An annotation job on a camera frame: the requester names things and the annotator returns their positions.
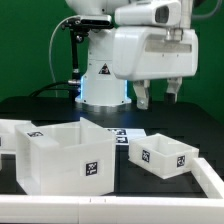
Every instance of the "white plastic box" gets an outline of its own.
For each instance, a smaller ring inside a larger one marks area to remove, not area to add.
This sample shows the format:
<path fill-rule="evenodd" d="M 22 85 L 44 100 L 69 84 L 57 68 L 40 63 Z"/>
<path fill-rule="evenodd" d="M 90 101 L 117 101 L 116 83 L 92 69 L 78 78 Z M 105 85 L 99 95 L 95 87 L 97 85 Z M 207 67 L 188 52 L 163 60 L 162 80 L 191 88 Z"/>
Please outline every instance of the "white plastic box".
<path fill-rule="evenodd" d="M 166 179 L 191 171 L 199 150 L 182 142 L 156 134 L 130 140 L 129 160 Z"/>
<path fill-rule="evenodd" d="M 204 158 L 193 159 L 191 172 L 208 198 L 224 199 L 224 182 Z"/>
<path fill-rule="evenodd" d="M 29 195 L 91 195 L 114 191 L 115 135 L 80 122 L 16 127 L 17 181 Z"/>
<path fill-rule="evenodd" d="M 15 126 L 27 123 L 30 123 L 30 121 L 0 119 L 0 153 L 15 154 Z"/>

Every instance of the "cable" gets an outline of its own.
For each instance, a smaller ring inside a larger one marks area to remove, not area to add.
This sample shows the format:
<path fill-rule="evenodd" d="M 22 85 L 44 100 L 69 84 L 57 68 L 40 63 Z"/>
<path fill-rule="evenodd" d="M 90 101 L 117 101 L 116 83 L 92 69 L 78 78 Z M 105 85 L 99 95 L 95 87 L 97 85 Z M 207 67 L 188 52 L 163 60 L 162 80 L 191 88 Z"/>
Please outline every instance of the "cable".
<path fill-rule="evenodd" d="M 215 8 L 210 13 L 207 13 L 205 15 L 192 15 L 192 19 L 193 20 L 209 19 L 220 10 L 221 5 L 222 5 L 222 0 L 217 0 L 217 4 L 216 4 Z"/>
<path fill-rule="evenodd" d="M 55 38 L 55 35 L 58 31 L 58 29 L 60 28 L 60 26 L 66 22 L 67 20 L 69 19 L 72 19 L 72 18 L 75 18 L 76 16 L 70 16 L 64 20 L 62 20 L 57 26 L 56 28 L 54 29 L 54 32 L 52 33 L 51 35 L 51 40 L 50 40 L 50 44 L 49 44 L 49 65 L 50 65 L 50 71 L 51 71 L 51 77 L 52 77 L 52 80 L 54 83 L 56 83 L 56 78 L 55 78 L 55 74 L 54 74 L 54 69 L 53 69 L 53 65 L 52 65 L 52 46 L 53 46 L 53 42 L 54 42 L 54 38 Z"/>
<path fill-rule="evenodd" d="M 36 90 L 36 91 L 32 92 L 29 96 L 30 97 L 36 97 L 41 92 L 43 92 L 45 90 L 49 90 L 51 87 L 55 87 L 55 86 L 58 86 L 58 85 L 68 85 L 68 82 L 61 81 L 61 82 L 55 82 L 55 83 L 49 84 L 49 85 L 44 86 L 43 88 L 41 88 L 39 90 Z"/>
<path fill-rule="evenodd" d="M 67 92 L 72 92 L 72 91 L 74 91 L 73 89 L 71 89 L 71 88 L 51 88 L 51 89 L 44 89 L 44 90 L 42 90 L 42 91 L 39 91 L 38 93 L 36 93 L 35 94 L 35 96 L 31 96 L 31 97 L 37 97 L 37 96 L 39 96 L 42 92 L 44 92 L 44 91 L 67 91 Z"/>

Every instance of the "blue light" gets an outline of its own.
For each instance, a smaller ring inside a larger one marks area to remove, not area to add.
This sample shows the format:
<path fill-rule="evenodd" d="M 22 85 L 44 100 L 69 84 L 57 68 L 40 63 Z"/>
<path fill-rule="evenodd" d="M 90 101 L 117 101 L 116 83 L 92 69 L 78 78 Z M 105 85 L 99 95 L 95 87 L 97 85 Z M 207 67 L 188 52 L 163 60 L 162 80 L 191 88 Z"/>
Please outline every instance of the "blue light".
<path fill-rule="evenodd" d="M 128 81 L 125 81 L 125 99 L 128 99 Z"/>
<path fill-rule="evenodd" d="M 82 100 L 83 97 L 83 83 L 84 83 L 84 76 L 81 77 L 81 92 L 80 92 L 80 99 Z"/>

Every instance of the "warning label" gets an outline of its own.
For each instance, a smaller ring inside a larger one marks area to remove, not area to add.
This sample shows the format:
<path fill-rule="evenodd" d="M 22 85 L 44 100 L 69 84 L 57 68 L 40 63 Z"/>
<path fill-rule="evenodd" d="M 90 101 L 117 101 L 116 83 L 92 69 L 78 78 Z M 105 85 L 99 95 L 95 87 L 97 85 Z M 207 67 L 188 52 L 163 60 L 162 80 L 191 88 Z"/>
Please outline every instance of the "warning label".
<path fill-rule="evenodd" d="M 104 64 L 104 66 L 100 70 L 99 74 L 101 74 L 101 75 L 110 75 L 110 70 L 109 70 L 109 68 L 108 68 L 106 63 Z"/>

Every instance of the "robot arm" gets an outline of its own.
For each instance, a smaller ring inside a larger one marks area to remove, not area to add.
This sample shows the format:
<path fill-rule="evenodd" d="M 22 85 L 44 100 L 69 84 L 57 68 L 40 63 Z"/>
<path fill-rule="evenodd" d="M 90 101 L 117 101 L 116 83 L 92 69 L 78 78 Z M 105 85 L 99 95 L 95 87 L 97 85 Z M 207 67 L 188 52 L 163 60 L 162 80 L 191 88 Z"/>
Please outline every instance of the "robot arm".
<path fill-rule="evenodd" d="M 134 81 L 138 107 L 147 109 L 152 79 L 168 79 L 166 96 L 176 102 L 182 77 L 197 69 L 198 40 L 190 29 L 194 0 L 66 0 L 76 13 L 95 23 L 115 13 L 120 26 L 113 38 L 112 70 Z"/>

